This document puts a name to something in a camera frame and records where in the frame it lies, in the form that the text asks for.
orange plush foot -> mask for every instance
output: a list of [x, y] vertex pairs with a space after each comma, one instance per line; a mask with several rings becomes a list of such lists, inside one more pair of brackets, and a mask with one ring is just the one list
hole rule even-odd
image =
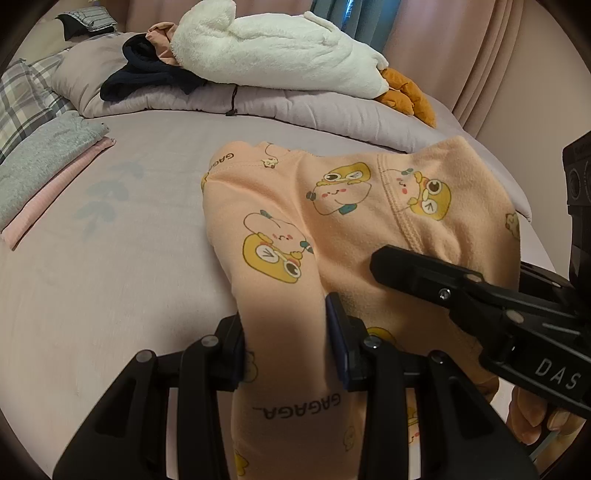
[[377, 97], [376, 100], [400, 113], [404, 113], [404, 115], [414, 115], [412, 101], [398, 90], [388, 90]]
[[431, 103], [427, 100], [425, 94], [421, 89], [408, 77], [402, 73], [387, 68], [382, 71], [382, 77], [386, 79], [390, 88], [400, 90], [401, 93], [408, 96], [413, 104], [414, 116], [428, 126], [435, 128], [437, 126], [437, 119]]

teal curtain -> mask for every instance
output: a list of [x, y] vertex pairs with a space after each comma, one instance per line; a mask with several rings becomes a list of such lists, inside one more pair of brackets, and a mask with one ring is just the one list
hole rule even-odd
[[347, 35], [382, 51], [402, 0], [314, 0], [310, 10]]

pillow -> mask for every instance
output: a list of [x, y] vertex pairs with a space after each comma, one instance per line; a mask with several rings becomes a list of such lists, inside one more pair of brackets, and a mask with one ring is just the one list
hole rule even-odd
[[54, 117], [28, 65], [22, 60], [11, 64], [0, 78], [0, 164], [20, 142]]
[[59, 116], [68, 110], [75, 110], [74, 105], [67, 98], [51, 89], [51, 75], [61, 65], [66, 53], [58, 53], [29, 65], [37, 92], [40, 93], [45, 107], [49, 108], [54, 116]]

drawstring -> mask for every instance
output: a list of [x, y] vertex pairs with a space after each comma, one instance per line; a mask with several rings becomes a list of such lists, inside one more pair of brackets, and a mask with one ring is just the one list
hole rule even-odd
[[236, 93], [238, 92], [238, 85], [234, 86], [234, 92], [232, 93], [232, 110], [228, 110], [226, 112], [226, 116], [235, 116], [238, 113], [238, 110], [234, 108], [234, 99], [236, 98]]

black plastic bracket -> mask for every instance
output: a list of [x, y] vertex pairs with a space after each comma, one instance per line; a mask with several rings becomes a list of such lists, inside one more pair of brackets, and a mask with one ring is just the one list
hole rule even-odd
[[53, 480], [167, 480], [166, 418], [178, 387], [180, 478], [229, 480], [216, 391], [233, 391], [243, 375], [238, 315], [184, 352], [138, 352], [70, 441]]
[[391, 245], [373, 254], [370, 269], [381, 284], [448, 308], [482, 345], [484, 368], [591, 419], [591, 315], [567, 280], [522, 264], [520, 289], [511, 291]]
[[406, 388], [417, 397], [422, 479], [538, 479], [518, 441], [449, 356], [400, 352], [347, 317], [336, 293], [326, 303], [339, 378], [349, 391], [368, 392], [360, 480], [408, 478]]

